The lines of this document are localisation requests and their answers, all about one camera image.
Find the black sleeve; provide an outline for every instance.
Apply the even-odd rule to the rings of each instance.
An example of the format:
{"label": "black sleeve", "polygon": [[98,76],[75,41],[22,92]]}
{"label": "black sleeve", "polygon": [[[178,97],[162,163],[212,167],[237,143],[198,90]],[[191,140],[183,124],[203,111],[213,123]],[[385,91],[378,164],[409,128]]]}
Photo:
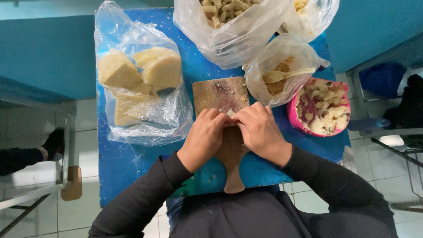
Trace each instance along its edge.
{"label": "black sleeve", "polygon": [[143,237],[142,231],[163,202],[190,176],[176,152],[167,160],[159,158],[100,212],[89,237]]}
{"label": "black sleeve", "polygon": [[304,181],[329,204],[330,212],[354,211],[394,225],[393,213],[383,195],[346,168],[292,146],[292,156],[282,171]]}

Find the hand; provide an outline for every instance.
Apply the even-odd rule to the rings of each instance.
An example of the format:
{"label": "hand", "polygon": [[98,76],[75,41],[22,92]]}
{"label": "hand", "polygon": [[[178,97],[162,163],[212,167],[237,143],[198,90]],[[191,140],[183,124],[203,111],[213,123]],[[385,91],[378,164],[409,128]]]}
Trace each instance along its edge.
{"label": "hand", "polygon": [[222,145],[223,125],[231,118],[217,109],[204,109],[192,125],[182,148],[176,153],[179,160],[194,173],[205,164]]}
{"label": "hand", "polygon": [[258,156],[279,166],[285,166],[291,158],[292,144],[285,141],[273,118],[270,106],[260,102],[243,108],[233,120],[241,129],[244,144]]}

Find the right hand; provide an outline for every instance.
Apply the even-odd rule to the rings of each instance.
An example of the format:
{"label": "right hand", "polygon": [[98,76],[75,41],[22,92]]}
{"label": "right hand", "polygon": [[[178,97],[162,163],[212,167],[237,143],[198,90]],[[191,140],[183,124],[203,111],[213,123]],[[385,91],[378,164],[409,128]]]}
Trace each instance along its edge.
{"label": "right hand", "polygon": [[292,153],[292,144],[285,141],[273,118],[270,106],[260,102],[241,109],[232,117],[241,129],[244,144],[258,156],[285,166]]}

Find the black pants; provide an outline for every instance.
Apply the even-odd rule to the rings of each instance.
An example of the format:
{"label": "black pants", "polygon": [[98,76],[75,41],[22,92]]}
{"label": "black pants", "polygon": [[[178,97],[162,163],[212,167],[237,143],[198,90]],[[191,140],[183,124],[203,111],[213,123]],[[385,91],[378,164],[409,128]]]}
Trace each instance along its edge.
{"label": "black pants", "polygon": [[0,149],[0,176],[5,176],[43,161],[39,149]]}

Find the breadcrumbs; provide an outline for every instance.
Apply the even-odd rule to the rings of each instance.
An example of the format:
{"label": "breadcrumbs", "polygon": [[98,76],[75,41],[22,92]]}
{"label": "breadcrumbs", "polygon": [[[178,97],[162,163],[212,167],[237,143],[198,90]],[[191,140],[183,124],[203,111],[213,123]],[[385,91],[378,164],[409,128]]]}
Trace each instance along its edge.
{"label": "breadcrumbs", "polygon": [[[294,57],[288,56],[284,62],[281,62],[276,68],[275,71],[280,71],[284,73],[289,72],[289,67],[294,60]],[[283,88],[285,87],[286,79],[282,79],[279,82],[276,83],[264,83],[266,85],[267,91],[269,91],[270,95],[275,96],[278,93],[283,91]]]}

